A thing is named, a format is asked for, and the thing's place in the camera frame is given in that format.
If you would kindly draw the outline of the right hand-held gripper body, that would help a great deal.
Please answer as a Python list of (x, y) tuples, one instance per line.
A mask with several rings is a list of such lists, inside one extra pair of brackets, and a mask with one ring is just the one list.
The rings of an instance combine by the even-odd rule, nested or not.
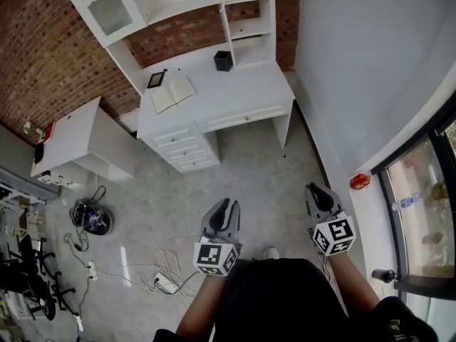
[(347, 252), (356, 237), (353, 219), (344, 210), (338, 210), (318, 223), (312, 235), (314, 244), (326, 257)]

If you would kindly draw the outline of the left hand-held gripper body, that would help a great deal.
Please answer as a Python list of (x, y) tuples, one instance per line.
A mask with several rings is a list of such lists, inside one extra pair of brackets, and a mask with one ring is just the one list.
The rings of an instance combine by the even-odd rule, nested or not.
[(193, 264), (207, 276), (227, 276), (237, 262), (242, 244), (237, 234), (239, 226), (225, 232), (204, 227), (195, 243)]

